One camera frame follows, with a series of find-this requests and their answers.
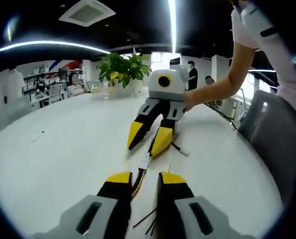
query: yellow wire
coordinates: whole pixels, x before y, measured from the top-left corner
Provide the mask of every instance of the yellow wire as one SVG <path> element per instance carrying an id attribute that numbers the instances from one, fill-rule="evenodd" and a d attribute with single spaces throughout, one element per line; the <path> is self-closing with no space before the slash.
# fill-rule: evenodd
<path id="1" fill-rule="evenodd" d="M 139 188 L 141 187 L 144 177 L 145 177 L 146 171 L 143 172 L 142 178 L 140 179 L 140 182 L 138 184 L 138 187 L 136 188 L 136 190 L 133 192 L 132 197 L 137 193 L 137 191 L 139 190 Z"/>

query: led light strip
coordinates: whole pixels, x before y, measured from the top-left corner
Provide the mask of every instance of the led light strip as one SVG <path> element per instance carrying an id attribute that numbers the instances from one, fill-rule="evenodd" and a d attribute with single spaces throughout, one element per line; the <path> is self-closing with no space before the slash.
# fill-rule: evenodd
<path id="1" fill-rule="evenodd" d="M 172 52 L 176 53 L 176 47 L 177 47 L 176 1 L 168 0 L 168 3 L 169 3 L 170 21 L 171 21 Z"/>
<path id="2" fill-rule="evenodd" d="M 102 52 L 102 53 L 105 53 L 105 54 L 110 54 L 109 51 L 105 51 L 105 50 L 98 49 L 98 48 L 91 47 L 91 46 L 85 46 L 85 45 L 81 45 L 81 44 L 65 42 L 65 41 L 27 41 L 27 42 L 16 43 L 16 44 L 13 44 L 13 45 L 10 45 L 10 46 L 2 47 L 2 48 L 0 48 L 0 52 L 10 50 L 12 48 L 20 47 L 20 46 L 38 45 L 38 44 L 54 44 L 54 45 L 77 46 L 77 47 L 81 47 L 81 48 L 85 48 L 85 49 L 89 49 L 89 50 L 93 50 L 93 51 L 99 51 L 99 52 Z"/>
<path id="3" fill-rule="evenodd" d="M 272 73 L 276 73 L 275 70 L 249 70 L 249 72 L 272 72 Z"/>

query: ceiling air vent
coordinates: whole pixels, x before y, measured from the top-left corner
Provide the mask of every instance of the ceiling air vent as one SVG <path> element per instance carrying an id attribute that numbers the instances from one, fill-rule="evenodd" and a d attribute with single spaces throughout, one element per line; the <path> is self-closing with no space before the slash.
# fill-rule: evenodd
<path id="1" fill-rule="evenodd" d="M 80 26 L 90 26 L 115 14 L 113 10 L 97 0 L 81 0 L 65 12 L 59 20 Z"/>

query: green leaves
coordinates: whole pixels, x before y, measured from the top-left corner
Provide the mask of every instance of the green leaves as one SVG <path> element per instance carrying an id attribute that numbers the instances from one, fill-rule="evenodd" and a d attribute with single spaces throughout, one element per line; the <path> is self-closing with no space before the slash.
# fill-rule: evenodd
<path id="1" fill-rule="evenodd" d="M 131 79 L 143 80 L 144 74 L 149 75 L 151 72 L 150 66 L 144 65 L 143 56 L 133 56 L 124 59 L 117 53 L 111 53 L 101 59 L 100 64 L 96 69 L 100 69 L 99 80 L 103 81 L 111 79 L 114 72 L 118 72 L 118 82 L 122 82 L 123 87 L 126 87 Z"/>

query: hand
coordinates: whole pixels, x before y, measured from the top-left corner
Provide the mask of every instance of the hand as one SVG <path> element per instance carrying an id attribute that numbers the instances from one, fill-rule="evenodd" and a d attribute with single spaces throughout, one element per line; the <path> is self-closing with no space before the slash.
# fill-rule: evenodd
<path id="1" fill-rule="evenodd" d="M 186 105 L 186 112 L 191 110 L 196 105 L 194 101 L 194 91 L 188 91 L 184 94 L 184 103 Z"/>

